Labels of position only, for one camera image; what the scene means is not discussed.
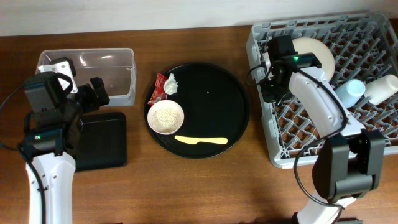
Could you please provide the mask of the beige plate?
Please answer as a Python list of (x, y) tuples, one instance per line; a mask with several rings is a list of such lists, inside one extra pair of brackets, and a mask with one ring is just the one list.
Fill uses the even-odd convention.
[(309, 37), (293, 39), (292, 43), (299, 54), (313, 53), (320, 61), (326, 79), (330, 81), (335, 72), (335, 59), (331, 50), (321, 41)]

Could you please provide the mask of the pink bowl with rice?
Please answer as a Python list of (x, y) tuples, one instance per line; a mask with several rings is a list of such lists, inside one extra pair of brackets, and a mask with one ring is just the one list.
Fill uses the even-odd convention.
[(155, 103), (147, 113), (147, 122), (151, 130), (163, 135), (176, 133), (182, 127), (184, 119), (182, 107), (171, 100)]

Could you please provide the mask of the yellow plastic knife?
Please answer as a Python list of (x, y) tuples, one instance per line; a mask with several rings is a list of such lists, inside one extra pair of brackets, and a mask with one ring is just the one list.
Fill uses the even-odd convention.
[(224, 137), (214, 137), (214, 138), (195, 138), (187, 136), (175, 135), (174, 138), (182, 143), (195, 145), (199, 142), (211, 143), (211, 144), (227, 144), (228, 139)]

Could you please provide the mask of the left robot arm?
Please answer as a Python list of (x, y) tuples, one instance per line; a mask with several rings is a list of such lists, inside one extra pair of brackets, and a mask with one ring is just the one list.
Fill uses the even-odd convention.
[(72, 223), (75, 154), (85, 113), (109, 103), (103, 80), (91, 78), (73, 94), (72, 78), (45, 72), (25, 81), (32, 111), (17, 145), (30, 185), (30, 223)]

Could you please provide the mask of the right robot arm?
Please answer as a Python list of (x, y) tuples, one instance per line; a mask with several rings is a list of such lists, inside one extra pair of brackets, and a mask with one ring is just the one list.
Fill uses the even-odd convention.
[(312, 169), (314, 193), (292, 223), (336, 223), (342, 211), (378, 188), (385, 140), (356, 120), (330, 86), (313, 53), (268, 55), (261, 84), (274, 94), (293, 94), (318, 131), (322, 149)]

